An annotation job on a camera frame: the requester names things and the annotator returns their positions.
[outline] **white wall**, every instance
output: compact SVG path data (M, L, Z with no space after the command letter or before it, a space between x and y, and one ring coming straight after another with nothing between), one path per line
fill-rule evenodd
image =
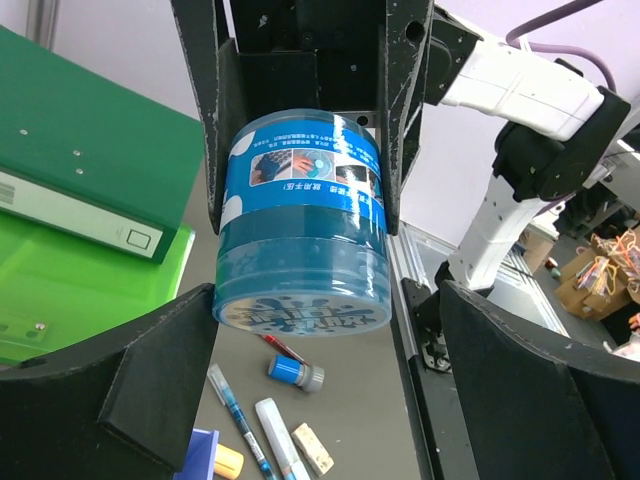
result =
M496 35L566 1L441 0L438 4ZM618 91L632 100L640 94L640 25L637 0L602 2L574 17L532 33L539 43L564 43L588 48L605 59ZM588 62L565 57L597 85L600 73ZM407 180L402 219L454 245L471 224L484 193L493 143L504 121L453 107L429 107L423 116L421 154Z
M0 25L25 35L28 12L28 0L0 0Z
M565 2L438 3L483 29L504 36L514 26ZM545 27L532 34L531 40L593 50L613 70L620 93L628 99L635 98L640 95L640 50L636 48L635 33L640 25L640 9L636 4L637 0L602 2ZM197 117L169 0L60 0L54 51ZM568 59L594 83L602 83L601 75L590 64ZM427 107L422 152L403 192L402 218L458 244L484 196L495 155L493 142L503 124L500 119L461 108Z
M53 51L198 118L169 0L60 0Z

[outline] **white marker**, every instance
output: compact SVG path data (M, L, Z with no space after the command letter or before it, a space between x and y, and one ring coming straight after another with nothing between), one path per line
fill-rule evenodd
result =
M256 403L256 413L267 435L285 480L311 480L298 456L289 431L282 420L276 402L267 398Z

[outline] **green binder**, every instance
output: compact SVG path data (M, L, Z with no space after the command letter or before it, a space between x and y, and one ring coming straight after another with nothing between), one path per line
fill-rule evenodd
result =
M179 228L156 265L0 212L0 364L81 342L173 300L194 236Z
M200 122L0 27L0 209L160 263Z

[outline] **cylindrical container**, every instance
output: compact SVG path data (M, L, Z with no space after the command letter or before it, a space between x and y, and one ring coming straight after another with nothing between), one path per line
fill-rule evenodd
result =
M378 149L319 110L287 110L234 139L213 307L259 334L366 332L391 318Z
M216 459L214 471L216 475L235 480L240 476L242 466L244 465L244 455L235 450L218 444L216 446Z
M293 358L276 355L269 364L267 374L276 380L297 385L308 393L319 392L324 383L324 369L315 365L303 365Z

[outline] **gray table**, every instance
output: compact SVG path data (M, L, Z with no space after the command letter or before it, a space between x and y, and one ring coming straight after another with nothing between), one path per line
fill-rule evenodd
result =
M218 239L207 216L202 171L185 221L196 230L196 241L182 292L215 279ZM212 363L220 364L274 467L275 459L254 409L257 401L267 397L276 401L291 430L306 422L317 433L335 460L334 468L324 478L418 479L390 329L335 339L283 339L309 362L325 369L326 380L319 393L306 395L269 379L266 368L275 352L251 334L221 326L212 357ZM223 445L245 455L240 478L262 478L228 411L208 383L203 386L196 427L219 430Z

